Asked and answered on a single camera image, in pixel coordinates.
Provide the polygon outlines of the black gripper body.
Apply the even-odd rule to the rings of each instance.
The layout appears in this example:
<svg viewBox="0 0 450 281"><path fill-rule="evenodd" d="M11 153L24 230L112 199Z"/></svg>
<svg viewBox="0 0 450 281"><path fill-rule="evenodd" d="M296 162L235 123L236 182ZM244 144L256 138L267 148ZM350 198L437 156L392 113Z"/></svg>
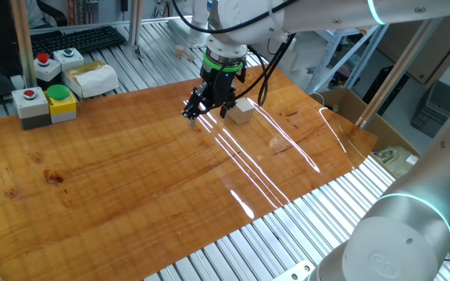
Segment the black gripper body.
<svg viewBox="0 0 450 281"><path fill-rule="evenodd" d="M205 108L218 108L225 105L230 108L234 103L236 89L233 86L235 79L241 83L245 82L246 68L242 67L239 72L220 72L218 69L204 66L200 70L202 79L206 82L206 88L203 91Z"/></svg>

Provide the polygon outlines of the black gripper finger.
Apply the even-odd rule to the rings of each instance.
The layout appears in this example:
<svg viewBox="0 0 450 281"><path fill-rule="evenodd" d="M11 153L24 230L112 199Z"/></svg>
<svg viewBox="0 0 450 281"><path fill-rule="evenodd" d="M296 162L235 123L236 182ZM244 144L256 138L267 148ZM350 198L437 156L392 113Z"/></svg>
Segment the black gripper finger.
<svg viewBox="0 0 450 281"><path fill-rule="evenodd" d="M225 101L220 108L220 117L225 119L227 113L236 105L236 101L234 99Z"/></svg>
<svg viewBox="0 0 450 281"><path fill-rule="evenodd" d="M190 128L195 126L196 119L202 114L202 110L199 108L200 103L204 100L204 92L206 86L195 87L192 92L187 104L182 111L183 117L188 121Z"/></svg>

